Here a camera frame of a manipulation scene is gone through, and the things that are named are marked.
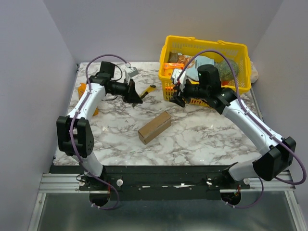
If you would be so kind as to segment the yellow utility knife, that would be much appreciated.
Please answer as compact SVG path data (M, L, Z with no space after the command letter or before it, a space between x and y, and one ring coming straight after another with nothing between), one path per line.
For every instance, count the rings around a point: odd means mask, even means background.
M141 95L140 98L143 99L146 95L156 89L156 85L150 85Z

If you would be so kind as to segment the brown cardboard express box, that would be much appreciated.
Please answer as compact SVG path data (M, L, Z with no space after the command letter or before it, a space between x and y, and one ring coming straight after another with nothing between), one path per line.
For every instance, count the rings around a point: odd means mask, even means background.
M148 144L170 126L171 115L164 111L138 130L139 139L143 144Z

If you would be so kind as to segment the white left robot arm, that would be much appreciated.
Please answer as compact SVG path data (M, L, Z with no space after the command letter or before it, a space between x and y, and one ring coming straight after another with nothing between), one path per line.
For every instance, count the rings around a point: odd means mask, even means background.
M115 68L113 63L101 62L100 70L89 77L77 105L68 115L60 116L56 121L59 150L79 161L96 190L102 190L107 183L106 177L102 175L103 165L93 152L94 136L90 127L98 104L106 94L121 96L125 103L142 103L132 79L139 73L137 68L127 63L123 82L114 80Z

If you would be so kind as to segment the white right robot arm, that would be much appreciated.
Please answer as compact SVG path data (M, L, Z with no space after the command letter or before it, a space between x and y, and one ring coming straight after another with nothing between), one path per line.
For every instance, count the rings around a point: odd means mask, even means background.
M236 92L221 85L218 69L205 64L198 69L199 82L192 84L186 74L175 69L171 81L175 84L175 93L170 102L184 107L190 99L199 99L214 108L219 114L232 121L255 145L262 155L259 159L229 166L221 177L222 185L233 188L245 178L260 177L270 181L286 168L293 156L286 150L294 151L296 142L292 137L284 138L265 125L243 100L238 100Z

